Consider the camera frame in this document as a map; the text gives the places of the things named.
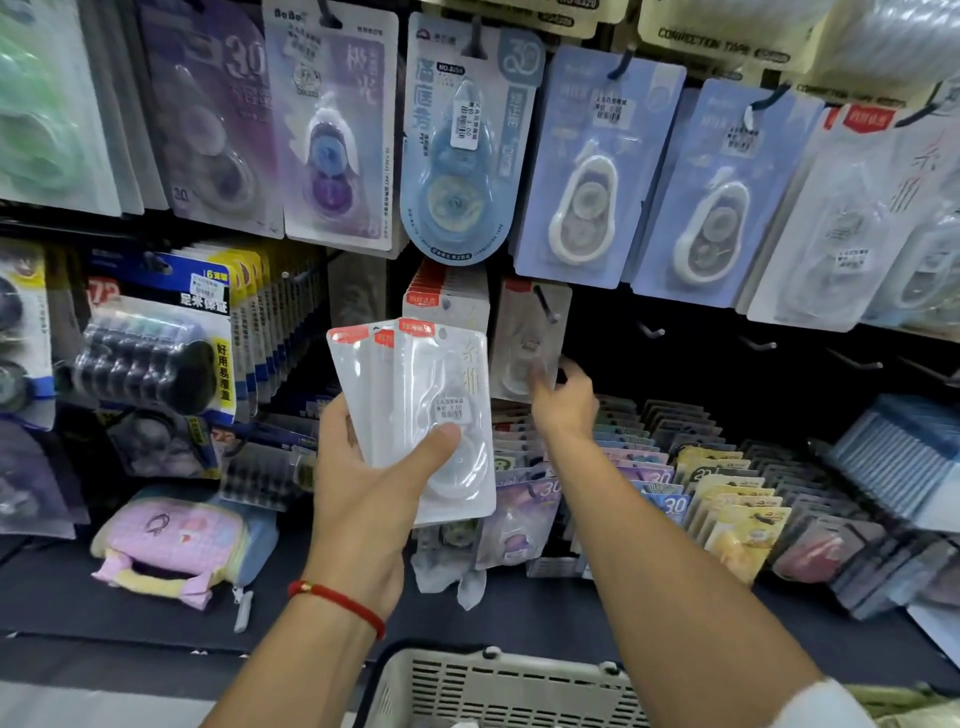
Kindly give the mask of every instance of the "red string bracelet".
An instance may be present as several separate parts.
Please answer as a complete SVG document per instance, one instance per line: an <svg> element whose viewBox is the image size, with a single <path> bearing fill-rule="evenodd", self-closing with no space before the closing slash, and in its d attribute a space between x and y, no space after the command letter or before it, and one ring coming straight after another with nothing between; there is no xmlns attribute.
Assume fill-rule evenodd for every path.
<svg viewBox="0 0 960 728"><path fill-rule="evenodd" d="M387 634L387 625L383 623L383 619L378 617L372 610L367 609L363 604L353 601L349 596L342 595L340 592L334 592L332 589L328 589L320 584L311 584L309 581L300 580L295 581L287 588L287 596L292 599L296 595L313 595L319 596L327 601L332 601L337 606L346 609L348 612L352 612L369 624L373 628L373 631L376 632L376 638L378 640L382 640L384 635Z"/></svg>

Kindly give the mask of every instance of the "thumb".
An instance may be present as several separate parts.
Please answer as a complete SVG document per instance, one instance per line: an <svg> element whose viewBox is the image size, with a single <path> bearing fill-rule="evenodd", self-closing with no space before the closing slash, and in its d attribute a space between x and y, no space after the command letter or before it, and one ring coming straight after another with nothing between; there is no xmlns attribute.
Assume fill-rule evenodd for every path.
<svg viewBox="0 0 960 728"><path fill-rule="evenodd" d="M431 429L409 455L394 465L394 475L401 487L419 494L427 479L450 459L460 445L460 438L460 427L454 423L443 423Z"/></svg>

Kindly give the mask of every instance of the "barcode sticker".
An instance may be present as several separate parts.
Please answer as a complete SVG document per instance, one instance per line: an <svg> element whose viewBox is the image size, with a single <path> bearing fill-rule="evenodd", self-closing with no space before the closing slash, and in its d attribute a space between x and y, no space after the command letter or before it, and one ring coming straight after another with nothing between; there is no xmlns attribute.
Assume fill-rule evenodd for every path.
<svg viewBox="0 0 960 728"><path fill-rule="evenodd" d="M866 273L870 270L870 249L850 248L837 254L833 272L840 274Z"/></svg>
<svg viewBox="0 0 960 728"><path fill-rule="evenodd" d="M466 425L470 422L470 400L466 397L441 397L433 404L434 422Z"/></svg>
<svg viewBox="0 0 960 728"><path fill-rule="evenodd" d="M477 148L480 138L480 105L475 101L458 101L453 105L453 126L450 146L454 149Z"/></svg>
<svg viewBox="0 0 960 728"><path fill-rule="evenodd" d="M749 131L743 124L731 127L723 137L720 145L720 154L728 157L744 157L752 159L760 146L760 132L757 129Z"/></svg>
<svg viewBox="0 0 960 728"><path fill-rule="evenodd" d="M604 129L629 129L634 120L635 106L636 102L632 99L596 90L590 99L593 126Z"/></svg>
<svg viewBox="0 0 960 728"><path fill-rule="evenodd" d="M190 274L190 295L202 299L223 303L227 286L218 280L209 279L197 273Z"/></svg>

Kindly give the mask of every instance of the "white plastic basket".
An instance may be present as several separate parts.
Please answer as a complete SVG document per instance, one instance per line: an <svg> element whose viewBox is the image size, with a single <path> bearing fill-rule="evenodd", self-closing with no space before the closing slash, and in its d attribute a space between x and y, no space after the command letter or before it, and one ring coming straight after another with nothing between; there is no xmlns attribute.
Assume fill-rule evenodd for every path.
<svg viewBox="0 0 960 728"><path fill-rule="evenodd" d="M461 720L484 728L650 726L616 663L399 643L374 666L354 728L449 728Z"/></svg>

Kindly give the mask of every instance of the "purple correction tape package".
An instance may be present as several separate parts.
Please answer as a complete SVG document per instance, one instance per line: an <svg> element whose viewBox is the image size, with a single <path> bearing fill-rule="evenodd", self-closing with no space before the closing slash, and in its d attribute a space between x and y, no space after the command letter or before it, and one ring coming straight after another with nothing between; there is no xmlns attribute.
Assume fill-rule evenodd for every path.
<svg viewBox="0 0 960 728"><path fill-rule="evenodd" d="M139 0L179 217L283 237L263 34L229 0Z"/></svg>
<svg viewBox="0 0 960 728"><path fill-rule="evenodd" d="M317 0L263 3L287 234L396 257L399 21L392 12L328 6L324 17Z"/></svg>
<svg viewBox="0 0 960 728"><path fill-rule="evenodd" d="M560 506L556 477L496 487L496 510L483 520L476 568L516 566L539 558Z"/></svg>

